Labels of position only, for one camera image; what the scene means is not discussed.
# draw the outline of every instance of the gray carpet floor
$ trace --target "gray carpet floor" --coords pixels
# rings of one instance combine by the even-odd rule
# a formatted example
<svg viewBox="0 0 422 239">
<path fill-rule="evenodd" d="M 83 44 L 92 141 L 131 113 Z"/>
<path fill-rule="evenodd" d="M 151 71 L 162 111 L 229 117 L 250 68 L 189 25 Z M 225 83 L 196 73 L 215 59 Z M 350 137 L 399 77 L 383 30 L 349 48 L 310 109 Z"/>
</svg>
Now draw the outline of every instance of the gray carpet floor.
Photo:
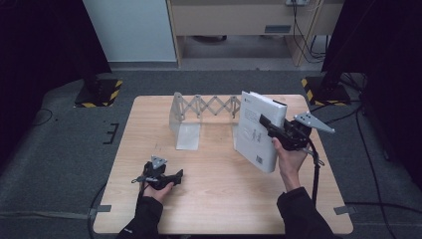
<svg viewBox="0 0 422 239">
<path fill-rule="evenodd" d="M 108 108 L 90 109 L 74 108 L 82 81 L 54 89 L 46 94 L 34 125 L 0 177 L 0 212 L 87 214 L 93 202 L 97 207 L 102 194 L 97 198 L 96 194 L 107 181 L 131 104 L 137 96 L 173 95 L 174 92 L 182 95 L 239 95 L 241 91 L 305 95 L 301 79 L 317 75 L 318 72 L 300 71 L 114 72 L 114 77 L 123 80 L 114 104 Z M 347 88 L 347 91 L 353 100 L 358 100 L 355 90 Z M 345 202 L 378 202 L 370 159 L 382 201 L 419 210 L 385 206 L 391 231 L 396 238 L 421 238 L 422 192 L 412 183 L 399 161 L 385 160 L 381 144 L 366 116 L 362 112 L 353 114 L 359 106 L 359 102 L 346 107 L 319 109 L 310 106 L 322 121 L 351 114 L 329 124 L 336 129 L 335 134 L 319 134 L 343 199 Z M 107 132 L 114 130 L 113 123 L 119 125 L 114 141 L 105 144 L 110 140 Z M 350 215 L 354 230 L 342 238 L 393 238 L 378 205 L 347 205 L 356 210 Z M 90 238 L 89 229 L 86 219 L 0 218 L 1 239 Z M 114 236 L 94 233 L 94 238 Z"/>
</svg>

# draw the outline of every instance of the white book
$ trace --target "white book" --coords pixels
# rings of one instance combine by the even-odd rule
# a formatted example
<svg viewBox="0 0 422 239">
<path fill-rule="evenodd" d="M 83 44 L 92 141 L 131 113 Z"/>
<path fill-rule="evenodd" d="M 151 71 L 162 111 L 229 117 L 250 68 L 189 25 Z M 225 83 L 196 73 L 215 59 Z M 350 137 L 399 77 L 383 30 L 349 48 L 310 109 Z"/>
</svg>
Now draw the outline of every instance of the white book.
<svg viewBox="0 0 422 239">
<path fill-rule="evenodd" d="M 235 149 L 264 172 L 273 172 L 277 154 L 267 129 L 260 124 L 264 115 L 273 125 L 281 126 L 287 106 L 257 93 L 242 92 Z"/>
</svg>

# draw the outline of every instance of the wall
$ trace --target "wall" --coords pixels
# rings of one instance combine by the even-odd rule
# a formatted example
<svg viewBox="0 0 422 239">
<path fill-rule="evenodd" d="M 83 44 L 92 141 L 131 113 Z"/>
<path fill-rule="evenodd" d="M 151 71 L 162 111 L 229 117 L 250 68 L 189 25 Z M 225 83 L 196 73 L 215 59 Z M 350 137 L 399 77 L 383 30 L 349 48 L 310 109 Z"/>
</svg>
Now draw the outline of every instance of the wall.
<svg viewBox="0 0 422 239">
<path fill-rule="evenodd" d="M 165 0 L 84 0 L 109 62 L 176 62 Z"/>
</svg>

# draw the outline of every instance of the wooden table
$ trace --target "wooden table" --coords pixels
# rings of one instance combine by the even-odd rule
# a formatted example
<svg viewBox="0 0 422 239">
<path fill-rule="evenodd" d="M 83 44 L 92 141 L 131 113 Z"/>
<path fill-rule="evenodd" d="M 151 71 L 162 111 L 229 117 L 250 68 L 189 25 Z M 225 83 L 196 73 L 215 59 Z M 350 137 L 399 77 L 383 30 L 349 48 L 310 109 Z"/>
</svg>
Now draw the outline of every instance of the wooden table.
<svg viewBox="0 0 422 239">
<path fill-rule="evenodd" d="M 287 120 L 308 110 L 305 98 L 299 95 L 268 97 L 288 105 Z M 184 169 L 182 183 L 164 202 L 160 234 L 284 234 L 276 205 L 285 191 L 279 170 L 262 172 L 234 150 L 229 113 L 204 116 L 198 150 L 176 150 L 168 122 L 172 100 L 173 96 L 134 100 L 101 203 L 111 205 L 111 210 L 98 213 L 94 230 L 118 233 L 132 219 L 138 184 L 130 182 L 156 155 L 168 160 L 167 175 Z M 325 163 L 320 169 L 317 209 L 334 233 L 348 234 L 352 231 L 349 215 L 336 215 L 333 210 L 344 203 L 315 129 L 311 138 Z M 311 193 L 314 165 L 310 156 L 300 177 Z"/>
</svg>

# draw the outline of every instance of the yellow black hazard tape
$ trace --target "yellow black hazard tape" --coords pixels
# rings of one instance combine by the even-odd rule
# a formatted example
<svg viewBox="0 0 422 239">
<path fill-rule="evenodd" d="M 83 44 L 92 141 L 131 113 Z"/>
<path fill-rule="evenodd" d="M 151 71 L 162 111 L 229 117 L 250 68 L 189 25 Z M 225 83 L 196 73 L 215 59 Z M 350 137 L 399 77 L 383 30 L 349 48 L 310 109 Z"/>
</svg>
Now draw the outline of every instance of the yellow black hazard tape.
<svg viewBox="0 0 422 239">
<path fill-rule="evenodd" d="M 120 91 L 120 87 L 121 84 L 123 83 L 123 81 L 118 80 L 115 81 L 115 85 L 113 86 L 112 92 L 109 95 L 109 100 L 107 102 L 101 102 L 101 103 L 96 103 L 96 102 L 84 102 L 84 103 L 75 103 L 75 107 L 76 108 L 95 108 L 95 107 L 109 107 L 111 106 L 114 101 L 115 98 L 118 95 L 118 92 Z"/>
<path fill-rule="evenodd" d="M 314 98 L 313 91 L 310 88 L 310 85 L 308 83 L 307 79 L 302 79 L 302 86 L 305 89 L 305 93 L 307 94 L 308 101 L 310 104 L 317 105 L 317 106 L 346 106 L 347 103 L 341 102 L 341 101 L 318 101 Z"/>
</svg>

